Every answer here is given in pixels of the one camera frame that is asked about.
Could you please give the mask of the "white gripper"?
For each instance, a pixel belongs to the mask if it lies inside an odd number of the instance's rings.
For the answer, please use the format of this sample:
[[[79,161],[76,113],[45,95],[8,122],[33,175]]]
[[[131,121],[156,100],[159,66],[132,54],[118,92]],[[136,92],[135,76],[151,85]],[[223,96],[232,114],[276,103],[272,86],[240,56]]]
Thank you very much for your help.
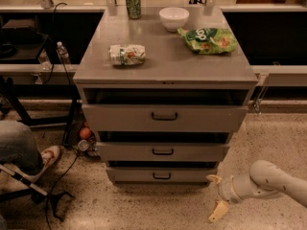
[[[209,174],[206,179],[210,182],[214,182],[218,185],[218,194],[222,200],[216,202],[216,207],[209,216],[208,220],[212,223],[221,219],[229,210],[229,204],[242,203],[243,200],[235,192],[233,179],[234,176],[231,175],[226,178],[221,178],[216,174]]]

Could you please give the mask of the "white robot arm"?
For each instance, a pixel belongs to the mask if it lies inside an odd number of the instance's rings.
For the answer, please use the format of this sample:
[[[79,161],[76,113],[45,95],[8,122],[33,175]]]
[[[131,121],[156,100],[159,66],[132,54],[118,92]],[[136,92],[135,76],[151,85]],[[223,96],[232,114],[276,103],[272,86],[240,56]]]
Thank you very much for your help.
[[[208,217],[210,222],[221,219],[230,204],[242,203],[245,199],[272,199],[283,195],[307,207],[307,181],[294,177],[272,162],[254,161],[248,173],[222,178],[215,174],[206,177],[217,185],[220,200]]]

